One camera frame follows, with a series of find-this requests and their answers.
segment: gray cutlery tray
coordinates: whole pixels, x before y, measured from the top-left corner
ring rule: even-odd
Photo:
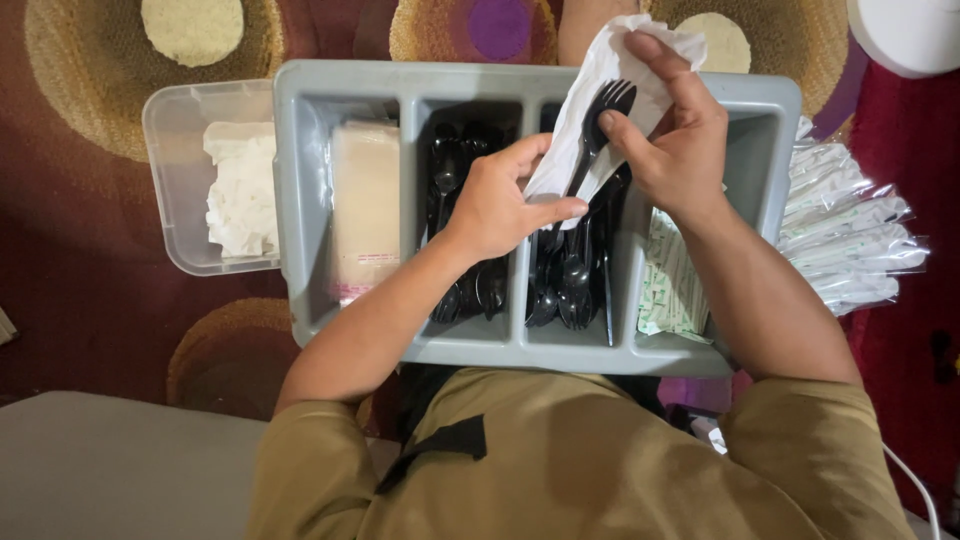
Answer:
[[[399,121],[399,233],[401,257],[406,260],[423,239],[425,158],[433,126],[481,120],[515,126],[518,136],[537,133],[543,108],[564,101],[577,71],[468,63],[285,63],[274,79],[274,179],[281,267],[297,342],[306,345],[339,309],[327,293],[331,208],[323,196],[320,163],[331,131],[344,115],[385,110]],[[727,197],[764,238],[775,241],[789,190],[787,168],[800,115],[800,91],[783,77],[705,73],[703,78],[730,113]],[[510,256],[504,313],[490,322],[483,316],[446,326],[426,322],[402,360],[581,373],[729,375],[729,352],[712,322],[706,331],[715,340],[712,346],[673,334],[636,332],[651,207],[634,187],[627,197],[612,247],[612,347],[602,312],[583,331],[570,331],[559,319],[543,328],[525,328],[527,239]]]

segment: black plastic fork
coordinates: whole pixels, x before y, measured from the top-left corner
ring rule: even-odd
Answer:
[[[597,154],[610,142],[597,123],[600,119],[600,113],[604,110],[613,109],[622,114],[629,114],[630,109],[634,107],[635,99],[636,85],[624,79],[607,82],[600,88],[597,96],[593,98],[587,108],[587,113],[584,114],[583,133],[581,135],[583,148],[580,152],[580,161],[577,163],[577,168],[570,179],[570,186],[566,190],[567,197],[574,197],[580,191],[580,186],[583,185],[584,178],[587,177],[587,172],[596,160]],[[562,243],[559,240],[562,223],[561,221],[554,223],[549,233],[543,235],[545,238],[540,240],[546,240],[547,245],[551,246],[551,251],[559,249]]]

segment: olive shirt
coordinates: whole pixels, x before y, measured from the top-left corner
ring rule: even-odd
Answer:
[[[426,452],[374,494],[350,410],[291,406],[257,458],[247,537],[366,539],[915,538],[862,389],[764,380],[721,418],[729,452],[676,430],[608,383],[468,368],[408,449],[483,415],[486,455]]]

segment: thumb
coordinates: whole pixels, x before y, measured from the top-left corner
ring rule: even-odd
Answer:
[[[527,205],[531,232],[547,225],[587,214],[589,205],[583,199],[563,197],[550,203]]]
[[[644,164],[658,151],[647,137],[643,136],[640,129],[620,112],[604,110],[598,121],[610,144],[623,154],[631,167],[644,168]]]

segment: person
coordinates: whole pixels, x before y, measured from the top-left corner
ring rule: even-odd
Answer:
[[[724,196],[725,110],[669,47],[625,42],[675,105],[656,139],[617,112],[600,125],[680,227],[713,320],[756,381],[721,418],[728,453],[610,380],[451,368],[400,458],[374,474],[351,404],[472,264],[587,210],[524,203],[517,180],[550,145],[533,135],[477,160],[449,225],[297,358],[259,450],[248,538],[913,538],[844,334]]]

